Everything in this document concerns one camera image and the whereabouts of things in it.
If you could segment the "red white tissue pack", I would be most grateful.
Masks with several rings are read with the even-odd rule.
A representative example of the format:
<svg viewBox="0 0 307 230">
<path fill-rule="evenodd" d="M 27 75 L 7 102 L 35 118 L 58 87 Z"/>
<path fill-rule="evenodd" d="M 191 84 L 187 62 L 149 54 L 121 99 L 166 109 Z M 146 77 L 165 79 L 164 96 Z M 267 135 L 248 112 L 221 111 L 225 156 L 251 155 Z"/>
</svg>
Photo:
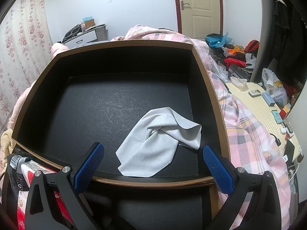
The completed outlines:
<svg viewBox="0 0 307 230">
<path fill-rule="evenodd" d="M 41 170 L 44 174 L 55 173 L 55 171 L 48 169 L 33 160 L 27 161 L 20 166 L 22 175 L 18 175 L 18 181 L 22 178 L 22 181 L 25 182 L 22 190 L 18 192 L 18 202 L 17 202 L 17 220 L 18 220 L 18 229 L 24 229 L 25 226 L 25 211 L 26 211 L 26 201 L 28 198 L 29 188 L 34 176 L 34 173 L 38 170 Z M 64 205 L 62 197 L 59 192 L 54 192 L 58 208 L 61 211 L 64 222 L 67 226 L 72 229 L 74 227 L 73 221 L 69 216 L 68 210 Z"/>
</svg>

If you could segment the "white grey cloth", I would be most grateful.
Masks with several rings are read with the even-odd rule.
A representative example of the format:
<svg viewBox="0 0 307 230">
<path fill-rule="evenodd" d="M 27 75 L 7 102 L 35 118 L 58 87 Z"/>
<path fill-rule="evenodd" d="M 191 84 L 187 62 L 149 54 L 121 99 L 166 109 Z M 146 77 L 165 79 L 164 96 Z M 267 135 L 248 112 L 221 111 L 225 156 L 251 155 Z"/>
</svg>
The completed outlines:
<svg viewBox="0 0 307 230">
<path fill-rule="evenodd" d="M 126 177 L 152 177 L 171 164 L 179 145 L 198 150 L 201 130 L 170 107 L 152 109 L 117 149 L 118 170 Z"/>
</svg>

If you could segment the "black packaged item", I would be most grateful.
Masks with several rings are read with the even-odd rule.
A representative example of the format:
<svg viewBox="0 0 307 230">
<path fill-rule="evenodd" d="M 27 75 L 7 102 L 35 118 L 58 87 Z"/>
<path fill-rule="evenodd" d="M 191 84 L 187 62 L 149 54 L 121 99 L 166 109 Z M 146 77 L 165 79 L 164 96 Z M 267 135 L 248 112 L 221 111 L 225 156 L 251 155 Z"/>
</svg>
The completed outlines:
<svg viewBox="0 0 307 230">
<path fill-rule="evenodd" d="M 23 176 L 21 165 L 30 161 L 31 157 L 22 157 L 17 154 L 10 154 L 8 156 L 7 173 L 9 175 L 10 185 L 15 198 L 18 198 L 20 191 L 28 191 L 29 186 Z"/>
</svg>

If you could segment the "pink plaid duvet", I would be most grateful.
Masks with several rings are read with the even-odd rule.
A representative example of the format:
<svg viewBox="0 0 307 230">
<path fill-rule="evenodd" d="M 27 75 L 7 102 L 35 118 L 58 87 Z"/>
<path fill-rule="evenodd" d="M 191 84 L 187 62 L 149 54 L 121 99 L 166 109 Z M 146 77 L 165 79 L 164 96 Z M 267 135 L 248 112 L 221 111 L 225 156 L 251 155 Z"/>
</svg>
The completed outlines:
<svg viewBox="0 0 307 230">
<path fill-rule="evenodd" d="M 136 39 L 168 40 L 194 45 L 218 97 L 229 140 L 232 164 L 235 167 L 243 167 L 253 174 L 272 172 L 281 206 L 281 229 L 288 229 L 290 225 L 290 185 L 286 163 L 273 136 L 236 96 L 228 92 L 219 79 L 217 64 L 209 54 L 208 44 L 203 40 L 192 39 L 178 32 L 144 25 L 135 25 L 126 35 L 113 38 L 114 41 Z"/>
</svg>

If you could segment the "black cardboard box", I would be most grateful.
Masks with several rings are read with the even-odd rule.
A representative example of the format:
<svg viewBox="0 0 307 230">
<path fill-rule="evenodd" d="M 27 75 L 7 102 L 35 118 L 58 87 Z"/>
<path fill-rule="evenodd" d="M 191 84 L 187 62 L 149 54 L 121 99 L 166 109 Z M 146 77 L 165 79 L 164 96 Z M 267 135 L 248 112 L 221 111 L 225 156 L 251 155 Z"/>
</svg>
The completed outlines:
<svg viewBox="0 0 307 230">
<path fill-rule="evenodd" d="M 105 148 L 94 180 L 135 188 L 204 186 L 213 182 L 202 150 L 179 146 L 153 177 L 125 177 L 116 150 L 149 110 L 170 107 L 201 124 L 201 145 L 230 156 L 222 111 L 191 43 L 124 40 L 58 54 L 31 88 L 12 138 L 55 168 L 73 164 L 94 142 Z"/>
<path fill-rule="evenodd" d="M 179 146 L 161 177 L 125 177 L 111 172 L 119 163 L 115 149 L 103 147 L 104 158 L 79 194 L 97 229 L 206 229 L 218 213 L 218 192 L 202 149 Z M 34 156 L 59 172 L 87 151 L 55 149 L 66 162 Z"/>
</svg>

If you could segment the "yellow towel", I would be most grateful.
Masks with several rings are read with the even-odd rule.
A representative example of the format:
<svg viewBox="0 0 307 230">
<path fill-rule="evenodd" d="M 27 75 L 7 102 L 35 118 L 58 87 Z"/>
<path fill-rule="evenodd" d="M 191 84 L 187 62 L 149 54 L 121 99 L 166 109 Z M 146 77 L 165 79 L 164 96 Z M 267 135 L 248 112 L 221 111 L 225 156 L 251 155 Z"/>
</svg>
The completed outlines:
<svg viewBox="0 0 307 230">
<path fill-rule="evenodd" d="M 12 129 L 7 129 L 1 136 L 1 174 L 7 168 L 7 158 L 12 153 L 16 143 L 12 139 Z"/>
</svg>

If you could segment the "light blue box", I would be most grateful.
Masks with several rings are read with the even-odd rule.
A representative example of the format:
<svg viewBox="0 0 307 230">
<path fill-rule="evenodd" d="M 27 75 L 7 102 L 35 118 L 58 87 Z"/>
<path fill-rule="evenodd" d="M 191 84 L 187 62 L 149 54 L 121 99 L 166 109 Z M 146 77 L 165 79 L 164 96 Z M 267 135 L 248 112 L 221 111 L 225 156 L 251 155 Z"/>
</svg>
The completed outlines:
<svg viewBox="0 0 307 230">
<path fill-rule="evenodd" d="M 263 97 L 264 101 L 267 103 L 268 106 L 274 106 L 275 105 L 274 99 L 270 96 L 270 94 L 268 92 L 263 92 L 262 97 Z"/>
</svg>

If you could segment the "white plastic bag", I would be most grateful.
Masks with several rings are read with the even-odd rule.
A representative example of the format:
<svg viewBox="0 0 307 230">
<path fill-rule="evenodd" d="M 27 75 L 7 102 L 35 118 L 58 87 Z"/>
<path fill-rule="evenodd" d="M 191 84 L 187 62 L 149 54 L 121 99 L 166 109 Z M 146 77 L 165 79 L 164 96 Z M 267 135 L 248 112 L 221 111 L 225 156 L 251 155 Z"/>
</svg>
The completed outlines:
<svg viewBox="0 0 307 230">
<path fill-rule="evenodd" d="M 288 103 L 288 96 L 283 83 L 273 71 L 267 68 L 262 70 L 262 81 L 266 92 L 279 107 L 283 108 Z"/>
</svg>

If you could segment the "pile of colourful clothes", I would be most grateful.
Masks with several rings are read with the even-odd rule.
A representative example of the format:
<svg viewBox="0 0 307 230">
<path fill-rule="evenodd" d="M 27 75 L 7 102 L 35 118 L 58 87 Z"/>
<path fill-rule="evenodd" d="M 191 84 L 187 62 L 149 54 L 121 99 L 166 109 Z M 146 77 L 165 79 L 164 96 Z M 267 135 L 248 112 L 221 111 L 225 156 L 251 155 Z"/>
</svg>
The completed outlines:
<svg viewBox="0 0 307 230">
<path fill-rule="evenodd" d="M 247 73 L 252 73 L 256 65 L 260 42 L 252 40 L 243 48 L 242 46 L 225 44 L 222 47 L 211 47 L 219 61 L 229 68 L 231 65 L 240 67 Z"/>
</svg>

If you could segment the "pink pillow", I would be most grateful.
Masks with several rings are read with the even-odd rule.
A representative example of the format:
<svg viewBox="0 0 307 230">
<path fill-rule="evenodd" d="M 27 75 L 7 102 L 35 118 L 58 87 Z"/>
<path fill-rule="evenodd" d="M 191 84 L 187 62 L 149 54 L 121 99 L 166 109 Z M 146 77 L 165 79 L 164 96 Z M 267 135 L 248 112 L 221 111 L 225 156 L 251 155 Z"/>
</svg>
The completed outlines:
<svg viewBox="0 0 307 230">
<path fill-rule="evenodd" d="M 55 56 L 57 56 L 58 54 L 68 51 L 69 49 L 70 48 L 67 47 L 66 45 L 56 42 L 55 44 L 52 45 L 50 52 L 52 58 L 55 58 Z"/>
</svg>

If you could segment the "blue plastic bag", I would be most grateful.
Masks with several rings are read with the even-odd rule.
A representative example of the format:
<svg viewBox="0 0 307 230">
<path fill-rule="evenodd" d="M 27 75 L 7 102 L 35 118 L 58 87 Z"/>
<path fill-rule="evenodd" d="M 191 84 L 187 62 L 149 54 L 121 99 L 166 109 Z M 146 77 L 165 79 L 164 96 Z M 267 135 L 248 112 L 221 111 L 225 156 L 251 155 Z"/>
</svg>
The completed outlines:
<svg viewBox="0 0 307 230">
<path fill-rule="evenodd" d="M 212 33 L 205 37 L 205 42 L 211 48 L 221 48 L 224 45 L 229 44 L 232 40 L 232 38 L 228 37 L 228 33 L 225 35 Z"/>
</svg>

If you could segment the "white bedside cabinet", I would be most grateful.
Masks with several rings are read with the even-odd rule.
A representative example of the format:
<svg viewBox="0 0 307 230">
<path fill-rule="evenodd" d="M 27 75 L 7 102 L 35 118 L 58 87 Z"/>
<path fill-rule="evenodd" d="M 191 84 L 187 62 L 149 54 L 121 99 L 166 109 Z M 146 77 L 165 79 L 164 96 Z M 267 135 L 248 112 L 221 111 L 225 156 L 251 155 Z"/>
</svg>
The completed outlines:
<svg viewBox="0 0 307 230">
<path fill-rule="evenodd" d="M 71 37 L 68 40 L 63 40 L 62 43 L 69 47 L 70 49 L 75 47 L 81 47 L 88 43 L 94 42 L 107 42 L 108 41 L 108 32 L 106 29 L 106 24 L 100 24 L 97 26 L 91 27 L 89 30 L 86 30 L 84 33 L 77 34 L 74 37 Z"/>
</svg>

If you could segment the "floral pink curtain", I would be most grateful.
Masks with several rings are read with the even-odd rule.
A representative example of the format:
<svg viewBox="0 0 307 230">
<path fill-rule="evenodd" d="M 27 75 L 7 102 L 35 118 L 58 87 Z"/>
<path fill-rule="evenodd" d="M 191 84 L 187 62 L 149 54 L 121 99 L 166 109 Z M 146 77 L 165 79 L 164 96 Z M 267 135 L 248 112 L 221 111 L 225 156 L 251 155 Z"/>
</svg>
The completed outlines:
<svg viewBox="0 0 307 230">
<path fill-rule="evenodd" d="M 45 0 L 16 0 L 1 22 L 1 131 L 22 93 L 52 59 Z"/>
</svg>

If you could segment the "hanging black clothes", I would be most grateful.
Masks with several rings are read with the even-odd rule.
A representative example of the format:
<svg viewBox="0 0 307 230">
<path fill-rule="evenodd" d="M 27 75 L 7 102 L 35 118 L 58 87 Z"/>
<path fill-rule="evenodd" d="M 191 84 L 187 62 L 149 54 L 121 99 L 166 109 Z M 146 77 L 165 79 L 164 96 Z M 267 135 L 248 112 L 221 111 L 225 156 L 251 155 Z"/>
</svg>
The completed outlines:
<svg viewBox="0 0 307 230">
<path fill-rule="evenodd" d="M 306 80 L 306 24 L 290 0 L 273 0 L 272 57 L 288 79 Z"/>
</svg>

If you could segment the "cream door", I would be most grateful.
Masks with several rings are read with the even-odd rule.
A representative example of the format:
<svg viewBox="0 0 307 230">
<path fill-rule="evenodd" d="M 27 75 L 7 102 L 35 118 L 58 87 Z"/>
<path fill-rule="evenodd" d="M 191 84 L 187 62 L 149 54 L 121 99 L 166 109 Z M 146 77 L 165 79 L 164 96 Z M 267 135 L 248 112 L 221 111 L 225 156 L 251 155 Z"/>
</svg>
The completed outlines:
<svg viewBox="0 0 307 230">
<path fill-rule="evenodd" d="M 223 32 L 223 0 L 175 0 L 178 32 L 204 40 Z"/>
</svg>

